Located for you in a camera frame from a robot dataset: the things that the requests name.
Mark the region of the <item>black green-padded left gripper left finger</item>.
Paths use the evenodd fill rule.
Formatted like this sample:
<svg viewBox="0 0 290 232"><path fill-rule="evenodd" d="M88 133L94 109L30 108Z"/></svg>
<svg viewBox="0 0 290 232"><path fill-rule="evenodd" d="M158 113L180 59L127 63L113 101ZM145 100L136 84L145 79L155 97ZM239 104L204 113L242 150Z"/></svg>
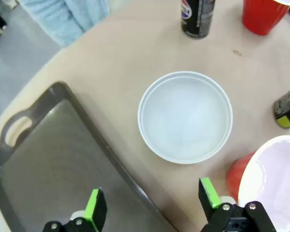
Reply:
<svg viewBox="0 0 290 232"><path fill-rule="evenodd" d="M107 214L107 204L101 188L93 189L82 217L76 217L66 224L49 221L43 232L101 232Z"/></svg>

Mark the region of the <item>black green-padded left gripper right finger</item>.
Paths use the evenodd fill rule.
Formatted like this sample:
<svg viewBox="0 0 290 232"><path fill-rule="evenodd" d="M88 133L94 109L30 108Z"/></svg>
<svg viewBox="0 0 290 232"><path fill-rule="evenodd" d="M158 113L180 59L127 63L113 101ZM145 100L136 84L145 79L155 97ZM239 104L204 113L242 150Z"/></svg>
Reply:
<svg viewBox="0 0 290 232"><path fill-rule="evenodd" d="M207 219L202 232L276 231L260 202L248 202L244 207L223 203L208 177L199 179L198 196Z"/></svg>

